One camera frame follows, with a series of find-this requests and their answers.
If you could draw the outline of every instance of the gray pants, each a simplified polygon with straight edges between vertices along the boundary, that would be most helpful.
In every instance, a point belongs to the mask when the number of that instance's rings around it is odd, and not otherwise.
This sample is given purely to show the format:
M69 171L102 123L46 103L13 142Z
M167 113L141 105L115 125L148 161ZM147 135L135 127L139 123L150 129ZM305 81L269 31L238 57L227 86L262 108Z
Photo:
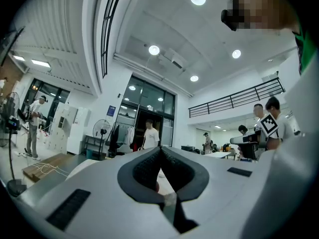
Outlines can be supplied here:
M31 154L31 143L32 143L32 157L37 158L38 154L36 153L36 130L37 126L29 125L28 140L26 142L26 151L28 154Z

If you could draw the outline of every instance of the person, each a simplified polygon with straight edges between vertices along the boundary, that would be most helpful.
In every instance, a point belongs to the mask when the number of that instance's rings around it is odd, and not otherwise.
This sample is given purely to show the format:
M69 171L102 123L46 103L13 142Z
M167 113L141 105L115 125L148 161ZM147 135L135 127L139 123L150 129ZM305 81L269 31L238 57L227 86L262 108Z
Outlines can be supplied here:
M244 125L240 125L240 126L238 127L238 131L239 131L242 135L251 135L251 134L252 134L252 133L248 132L247 127L245 127ZM245 158L245 157L243 156L243 153L239 153L239 155L240 155L240 156L239 156L239 160L240 160L240 161L252 162L251 159Z
M229 143L223 145L223 152L227 152L227 147L229 147Z
M144 134L143 149L154 148L159 145L159 132L153 128L153 120L146 120L146 131Z
M0 95L1 95L1 96L3 95L2 91L3 91L4 85L5 85L5 83L6 83L7 81L8 81L8 78L7 78L7 77L4 77L2 80L0 80Z
M286 139L295 136L292 128L290 127L288 120L280 111L280 103L276 97L271 97L266 103L266 110L276 119L278 124L278 130L273 133L270 137L277 139L275 148L278 147L280 140L285 141Z
M32 159L40 161L38 154L36 153L36 131L38 128L39 108L46 102L46 96L41 96L38 100L34 101L29 108L29 132L26 142L27 153L22 153L22 156L32 156Z
M312 40L309 27L305 22L309 19L304 17L297 7L298 0L232 0L233 1L233 21L240 27L258 29L289 29L295 35L298 55L299 73L303 73L317 48Z
M254 115L258 117L258 121L262 120L266 115L264 114L264 107L261 104L254 105ZM260 141L261 127L259 124L255 126L255 134L257 135L258 142Z
M206 154L210 153L211 145L210 145L210 138L209 138L209 135L207 132L204 134L204 136L206 137L206 141L205 141L205 143L203 143L203 146L204 146L204 151L205 151L205 155L206 155Z

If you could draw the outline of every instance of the white cabinet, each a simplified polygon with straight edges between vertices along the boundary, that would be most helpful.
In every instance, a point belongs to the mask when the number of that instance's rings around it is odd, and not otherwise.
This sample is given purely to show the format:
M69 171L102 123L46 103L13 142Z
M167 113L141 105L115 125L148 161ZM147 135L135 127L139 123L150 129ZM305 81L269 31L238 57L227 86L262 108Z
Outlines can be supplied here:
M67 140L77 110L77 108L67 104L59 103L52 122L50 137L46 142L48 149L59 153L67 153Z

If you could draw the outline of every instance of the green shirt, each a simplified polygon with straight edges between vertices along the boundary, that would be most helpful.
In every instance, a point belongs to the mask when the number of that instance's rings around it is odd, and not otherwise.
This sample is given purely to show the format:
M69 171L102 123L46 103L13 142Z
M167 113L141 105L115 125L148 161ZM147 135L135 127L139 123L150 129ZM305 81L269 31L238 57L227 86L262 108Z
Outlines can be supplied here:
M299 73L302 74L308 66L309 62L311 61L317 47L311 39L309 32L303 29L301 25L300 34L294 34L298 47Z

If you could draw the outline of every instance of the doorway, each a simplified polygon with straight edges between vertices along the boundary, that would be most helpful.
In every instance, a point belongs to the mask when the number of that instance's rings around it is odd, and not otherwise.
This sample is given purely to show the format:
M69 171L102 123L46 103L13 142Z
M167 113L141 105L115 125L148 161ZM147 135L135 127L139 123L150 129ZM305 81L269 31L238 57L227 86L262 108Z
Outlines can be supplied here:
M143 145L144 134L146 131L146 120L153 121L153 127L159 132L159 136L161 136L163 117L154 113L139 110L135 129L135 143L138 148Z

